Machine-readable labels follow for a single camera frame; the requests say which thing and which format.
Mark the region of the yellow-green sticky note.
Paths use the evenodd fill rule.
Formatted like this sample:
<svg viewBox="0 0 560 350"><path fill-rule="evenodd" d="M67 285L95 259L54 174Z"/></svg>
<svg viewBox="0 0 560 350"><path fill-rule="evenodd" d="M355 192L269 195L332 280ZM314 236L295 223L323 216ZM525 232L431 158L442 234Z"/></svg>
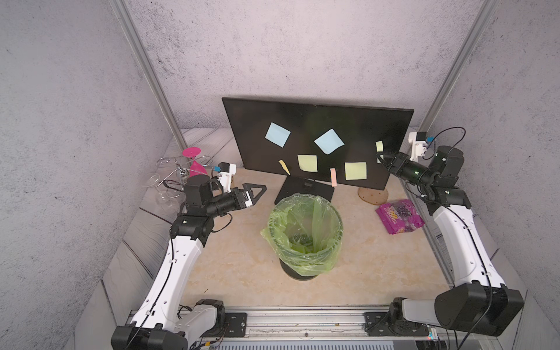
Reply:
<svg viewBox="0 0 560 350"><path fill-rule="evenodd" d="M318 172L317 157L315 155L298 155L298 165L300 170L305 172Z"/></svg>
<svg viewBox="0 0 560 350"><path fill-rule="evenodd" d="M354 181L367 179L367 170L366 162L344 163L345 180Z"/></svg>

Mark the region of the small yellow sticky note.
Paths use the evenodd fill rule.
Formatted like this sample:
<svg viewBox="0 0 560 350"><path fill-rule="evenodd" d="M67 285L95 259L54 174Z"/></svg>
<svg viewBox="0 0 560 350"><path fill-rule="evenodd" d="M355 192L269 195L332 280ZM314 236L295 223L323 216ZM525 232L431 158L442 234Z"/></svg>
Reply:
<svg viewBox="0 0 560 350"><path fill-rule="evenodd" d="M287 173L287 175L290 176L291 173L290 173L290 170L288 169L286 163L283 160L279 160L279 164L284 169L284 171Z"/></svg>

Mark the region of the narrow pink sticky note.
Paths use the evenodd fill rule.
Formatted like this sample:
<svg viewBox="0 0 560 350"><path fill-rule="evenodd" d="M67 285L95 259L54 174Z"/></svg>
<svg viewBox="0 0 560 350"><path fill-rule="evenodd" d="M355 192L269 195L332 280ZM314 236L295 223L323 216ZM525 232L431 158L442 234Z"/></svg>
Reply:
<svg viewBox="0 0 560 350"><path fill-rule="evenodd" d="M330 169L331 186L335 188L338 185L336 169Z"/></svg>

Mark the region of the light blue sticky note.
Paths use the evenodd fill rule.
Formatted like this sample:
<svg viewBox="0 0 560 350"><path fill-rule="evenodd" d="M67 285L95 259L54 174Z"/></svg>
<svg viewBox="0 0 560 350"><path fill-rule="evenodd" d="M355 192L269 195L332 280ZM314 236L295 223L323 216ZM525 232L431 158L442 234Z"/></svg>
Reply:
<svg viewBox="0 0 560 350"><path fill-rule="evenodd" d="M334 129L330 129L329 131L322 134L320 137L314 140L316 146L325 154L330 155L338 148L344 146L343 140L339 137L339 135L335 132Z"/></svg>
<svg viewBox="0 0 560 350"><path fill-rule="evenodd" d="M284 147L288 138L290 137L290 134L291 131L272 122L269 125L268 131L265 135L265 139L279 147Z"/></svg>

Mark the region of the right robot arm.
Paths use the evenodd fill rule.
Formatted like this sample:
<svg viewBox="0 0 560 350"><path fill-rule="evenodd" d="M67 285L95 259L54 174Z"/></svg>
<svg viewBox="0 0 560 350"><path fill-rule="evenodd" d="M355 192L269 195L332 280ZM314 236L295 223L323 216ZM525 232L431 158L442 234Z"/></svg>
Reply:
<svg viewBox="0 0 560 350"><path fill-rule="evenodd" d="M405 153L376 155L389 173L419 191L446 244L452 261L453 288L433 300L396 298L389 308L392 324L429 325L497 337L524 307L518 290L492 265L478 235L472 205L456 185L464 156L456 147L440 146L429 166Z"/></svg>

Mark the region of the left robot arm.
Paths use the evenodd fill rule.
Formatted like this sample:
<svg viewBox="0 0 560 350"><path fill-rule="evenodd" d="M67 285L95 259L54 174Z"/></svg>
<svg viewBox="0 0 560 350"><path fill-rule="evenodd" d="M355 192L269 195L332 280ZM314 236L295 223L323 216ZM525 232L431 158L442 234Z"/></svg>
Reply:
<svg viewBox="0 0 560 350"><path fill-rule="evenodd" d="M160 271L132 321L116 327L112 348L189 349L204 333L223 327L221 300L201 300L186 316L177 315L189 275L214 233L215 218L252 207L267 191L266 186L252 183L226 190L223 180L223 175L187 180Z"/></svg>

